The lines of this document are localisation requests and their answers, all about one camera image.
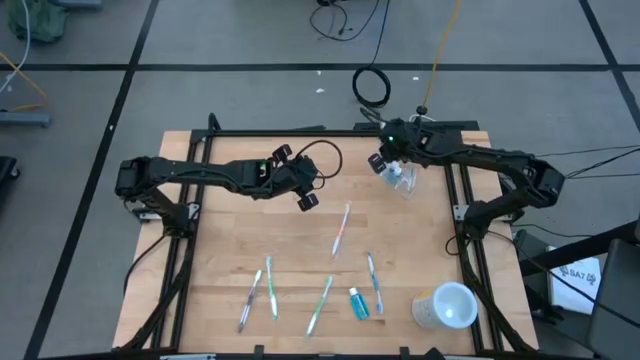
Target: green toothbrush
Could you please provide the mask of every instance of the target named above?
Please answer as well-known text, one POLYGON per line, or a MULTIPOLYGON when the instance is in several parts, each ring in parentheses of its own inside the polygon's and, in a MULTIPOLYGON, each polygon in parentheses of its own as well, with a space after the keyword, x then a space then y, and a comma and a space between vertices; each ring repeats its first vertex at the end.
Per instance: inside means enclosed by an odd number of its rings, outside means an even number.
POLYGON ((267 256, 267 279, 269 282, 269 300, 271 301, 271 313, 273 314, 273 319, 278 318, 278 303, 276 301, 276 292, 273 289, 273 279, 271 278, 271 266, 273 265, 273 261, 271 260, 271 256, 267 256))
POLYGON ((320 314, 320 311, 322 310, 322 306, 324 305, 324 301, 327 299, 327 294, 329 293, 329 288, 331 287, 331 283, 333 282, 333 276, 329 276, 327 278, 327 284, 325 285, 324 288, 324 293, 322 294, 322 297, 320 298, 320 301, 318 302, 318 306, 316 306, 316 311, 313 313, 313 316, 311 317, 311 321, 309 322, 309 327, 307 328, 307 337, 311 336, 311 333, 313 332, 313 328, 316 326, 316 321, 318 320, 318 315, 320 314))

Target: toothbrush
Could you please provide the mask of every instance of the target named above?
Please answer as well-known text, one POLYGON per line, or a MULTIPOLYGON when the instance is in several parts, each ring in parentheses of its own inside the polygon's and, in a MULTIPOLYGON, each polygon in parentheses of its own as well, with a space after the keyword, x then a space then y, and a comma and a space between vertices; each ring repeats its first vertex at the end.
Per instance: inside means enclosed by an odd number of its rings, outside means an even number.
POLYGON ((247 304, 244 306, 244 310, 242 310, 242 317, 240 317, 240 324, 238 325, 238 332, 241 333, 242 329, 244 329, 244 324, 247 323, 247 318, 249 318, 249 311, 251 310, 251 304, 253 304, 253 298, 256 294, 256 286, 258 285, 258 281, 260 281, 260 277, 262 276, 262 270, 258 270, 256 273, 256 278, 253 280, 253 285, 251 286, 251 290, 249 290, 249 299, 247 299, 247 304))
POLYGON ((347 219, 349 218, 349 212, 351 212, 351 201, 347 202, 345 206, 344 217, 342 218, 342 225, 340 225, 338 236, 336 236, 336 240, 333 242, 333 247, 331 248, 331 256, 336 256, 336 253, 338 252, 338 247, 340 246, 340 239, 342 239, 342 233, 344 232, 344 228, 347 225, 347 219))
POLYGON ((378 314, 382 314, 384 306, 382 305, 382 296, 380 295, 380 284, 378 283, 378 277, 376 276, 376 269, 373 267, 373 257, 371 256, 371 253, 367 253, 367 257, 369 258, 369 272, 371 273, 373 288, 376 290, 376 294, 378 295, 378 305, 376 308, 378 310, 378 314))
POLYGON ((320 314, 320 311, 322 310, 322 306, 324 305, 324 301, 327 299, 327 294, 329 293, 329 288, 331 287, 331 283, 333 282, 333 276, 329 276, 327 278, 327 284, 325 285, 324 288, 324 293, 322 294, 322 297, 320 298, 320 301, 318 302, 318 306, 316 306, 316 311, 313 313, 313 316, 311 317, 311 321, 309 321, 309 327, 307 328, 307 337, 311 336, 311 333, 313 332, 313 328, 316 326, 316 321, 318 320, 318 315, 320 314))
POLYGON ((271 277, 271 266, 273 266, 273 260, 271 256, 267 256, 267 279, 269 283, 269 300, 271 301, 271 313, 273 314, 273 319, 278 318, 278 303, 276 301, 276 293, 273 289, 273 278, 271 277))

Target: white cup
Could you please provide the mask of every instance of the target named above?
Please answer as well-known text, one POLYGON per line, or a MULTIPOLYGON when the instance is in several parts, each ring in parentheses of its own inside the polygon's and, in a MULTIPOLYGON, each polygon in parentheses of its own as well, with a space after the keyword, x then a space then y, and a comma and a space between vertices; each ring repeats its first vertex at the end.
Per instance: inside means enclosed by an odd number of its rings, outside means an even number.
POLYGON ((478 317, 478 302, 466 286, 446 282, 433 293, 425 291, 416 296, 411 313, 423 328, 464 329, 478 317))

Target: floor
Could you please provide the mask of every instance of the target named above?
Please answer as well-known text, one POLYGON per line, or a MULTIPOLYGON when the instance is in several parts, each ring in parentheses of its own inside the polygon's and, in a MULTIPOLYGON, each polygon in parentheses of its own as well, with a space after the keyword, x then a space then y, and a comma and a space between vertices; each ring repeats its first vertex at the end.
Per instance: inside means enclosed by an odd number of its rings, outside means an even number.
MULTIPOLYGON (((343 3, 350 27, 357 30, 373 5, 343 3)), ((109 350, 140 227, 113 194, 117 166, 156 154, 164 131, 202 128, 211 111, 225 129, 350 129, 363 121, 351 76, 373 56, 382 9, 359 38, 342 43, 313 32, 315 7, 313 0, 106 0, 101 11, 72 13, 56 44, 34 45, 24 70, 48 93, 54 121, 48 129, 0 128, 0 154, 22 168, 0 216, 4 358, 25 355, 65 244, 71 267, 39 354, 109 350), (141 28, 148 34, 139 38, 141 28)), ((0 0, 3 23, 5 9, 0 0)), ((452 10, 447 0, 391 3, 377 59, 391 70, 385 116, 406 118, 421 101, 430 76, 422 64, 433 61, 452 10)), ((632 0, 463 0, 429 115, 477 120, 495 147, 538 154, 638 144, 639 11, 632 0)), ((328 29, 330 17, 319 14, 318 26, 328 29)), ((0 29, 0 51, 18 61, 24 42, 0 29)), ((8 69, 0 67, 1 78, 8 69)), ((361 81, 365 97, 381 97, 375 79, 361 81)), ((17 80, 0 108, 36 99, 17 80)), ((569 172, 614 153, 550 160, 569 172)), ((636 154, 593 175, 639 167, 636 154)), ((566 234, 610 229, 637 219, 637 181, 568 182, 555 207, 530 209, 524 222, 566 234)), ((536 234, 556 246, 571 241, 536 234)), ((585 353, 539 330, 545 351, 585 353)))

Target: yellow cable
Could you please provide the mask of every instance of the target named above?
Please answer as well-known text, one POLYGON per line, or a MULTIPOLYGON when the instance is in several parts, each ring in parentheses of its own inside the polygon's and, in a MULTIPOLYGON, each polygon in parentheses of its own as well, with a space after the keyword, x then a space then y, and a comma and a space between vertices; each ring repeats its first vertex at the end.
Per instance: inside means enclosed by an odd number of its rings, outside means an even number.
POLYGON ((9 66, 11 66, 13 68, 13 70, 15 70, 16 73, 18 73, 18 75, 20 75, 34 89, 36 89, 36 91, 44 99, 44 103, 42 103, 42 104, 21 105, 21 106, 18 106, 18 107, 15 107, 15 108, 11 109, 10 111, 34 110, 34 109, 40 109, 40 108, 43 108, 43 107, 47 106, 47 94, 40 88, 40 86, 38 86, 38 84, 36 84, 27 75, 25 75, 20 69, 18 69, 18 67, 14 63, 12 63, 11 60, 9 60, 9 58, 4 53, 0 52, 0 58, 2 58, 7 64, 9 64, 9 66))
POLYGON ((456 6, 453 9, 453 14, 451 14, 451 19, 449 20, 449 24, 447 25, 447 30, 444 32, 442 36, 442 41, 440 41, 440 46, 438 47, 438 52, 436 53, 436 58, 433 61, 433 68, 431 68, 431 75, 429 76, 429 85, 427 86, 427 95, 424 97, 424 101, 422 102, 422 106, 427 106, 427 100, 429 100, 429 95, 431 94, 431 86, 433 85, 433 79, 436 77, 436 68, 438 67, 438 61, 440 61, 440 55, 442 55, 442 49, 444 49, 444 44, 447 43, 447 38, 449 37, 449 32, 451 32, 451 28, 453 27, 453 23, 458 18, 458 13, 460 12, 460 3, 462 0, 456 0, 456 6))

